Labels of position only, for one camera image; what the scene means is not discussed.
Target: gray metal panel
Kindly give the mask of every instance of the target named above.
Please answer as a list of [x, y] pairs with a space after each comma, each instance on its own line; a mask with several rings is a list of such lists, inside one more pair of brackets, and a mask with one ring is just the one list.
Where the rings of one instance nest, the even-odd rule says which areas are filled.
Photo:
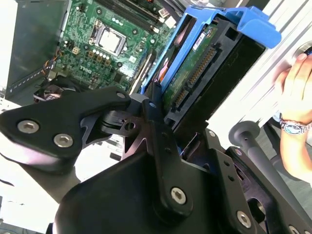
[[68, 5], [68, 0], [17, 2], [7, 99], [14, 94], [14, 86], [18, 85], [19, 81], [41, 68], [55, 53]]

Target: black plastic part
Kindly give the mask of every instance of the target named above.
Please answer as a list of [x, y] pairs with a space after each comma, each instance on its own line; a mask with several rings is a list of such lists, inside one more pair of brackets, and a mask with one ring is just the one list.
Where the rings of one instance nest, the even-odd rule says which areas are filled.
[[121, 161], [121, 156], [119, 156], [117, 154], [111, 153], [109, 157], [116, 160], [116, 161]]
[[[81, 121], [85, 117], [112, 109], [125, 110], [129, 104], [130, 97], [123, 90], [109, 87], [91, 92], [72, 93], [52, 101], [4, 112], [0, 115], [2, 134], [10, 139], [12, 144], [27, 147], [39, 154], [27, 151], [28, 155], [22, 157], [11, 154], [9, 149], [1, 153], [13, 161], [44, 171], [53, 172], [72, 168], [84, 147], [85, 142], [82, 139], [87, 139], [86, 133], [81, 129]], [[37, 132], [26, 134], [18, 130], [17, 124], [28, 119], [39, 125]], [[93, 124], [95, 121], [85, 125], [86, 129], [92, 129]], [[71, 136], [73, 145], [69, 148], [58, 147], [53, 142], [57, 134]]]

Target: ram slot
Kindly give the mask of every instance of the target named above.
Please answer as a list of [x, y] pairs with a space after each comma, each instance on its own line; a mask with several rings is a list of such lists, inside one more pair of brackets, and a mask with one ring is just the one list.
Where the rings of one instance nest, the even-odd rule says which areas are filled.
[[154, 27], [150, 23], [142, 20], [134, 14], [131, 14], [126, 9], [111, 0], [96, 0], [96, 2], [146, 31], [151, 32], [154, 30]]
[[131, 2], [129, 0], [119, 0], [122, 4], [126, 5], [127, 7], [131, 8], [132, 10], [138, 12], [142, 16], [146, 17], [149, 20], [152, 20], [154, 22], [157, 22], [159, 20], [159, 17], [154, 15], [153, 13], [145, 10], [144, 8], [136, 5], [134, 2]]

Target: silver screw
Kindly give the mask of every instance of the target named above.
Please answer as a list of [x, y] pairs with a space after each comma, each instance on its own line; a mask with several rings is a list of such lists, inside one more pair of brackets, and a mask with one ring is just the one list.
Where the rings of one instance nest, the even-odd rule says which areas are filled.
[[297, 230], [294, 226], [292, 226], [292, 225], [289, 225], [289, 229], [291, 230], [291, 232], [292, 232], [293, 234], [300, 234], [300, 233], [298, 232], [298, 230]]
[[213, 131], [209, 131], [209, 134], [212, 136], [212, 137], [215, 137], [215, 133]]
[[239, 156], [242, 156], [242, 152], [239, 149], [235, 149], [235, 153], [237, 153]]
[[120, 97], [120, 98], [125, 98], [126, 96], [122, 93], [117, 93], [117, 96]]
[[54, 143], [61, 148], [68, 148], [73, 145], [74, 140], [70, 135], [61, 133], [54, 137]]
[[238, 221], [245, 227], [245, 228], [251, 228], [252, 223], [250, 222], [250, 219], [248, 216], [242, 212], [242, 211], [237, 211], [236, 213]]
[[177, 188], [177, 187], [172, 188], [171, 197], [180, 205], [183, 205], [186, 202], [186, 195], [180, 188]]
[[18, 123], [18, 130], [22, 133], [35, 133], [39, 130], [39, 125], [31, 120], [24, 120]]
[[150, 102], [150, 106], [156, 108], [156, 105], [152, 102]]

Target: black metal bracket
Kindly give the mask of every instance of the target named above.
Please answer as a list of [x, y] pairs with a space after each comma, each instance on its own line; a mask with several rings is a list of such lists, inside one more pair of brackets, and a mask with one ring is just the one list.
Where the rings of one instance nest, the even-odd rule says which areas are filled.
[[[44, 171], [69, 170], [84, 146], [83, 138], [87, 140], [88, 130], [95, 124], [95, 121], [86, 123], [83, 119], [110, 110], [125, 110], [129, 104], [130, 97], [123, 90], [109, 87], [105, 90], [72, 93], [52, 101], [6, 111], [0, 115], [0, 131], [7, 141], [1, 153], [13, 161]], [[24, 120], [32, 121], [37, 130], [27, 133], [21, 129], [34, 128], [27, 123], [19, 126]], [[69, 136], [72, 145], [57, 146], [54, 139], [59, 134]]]

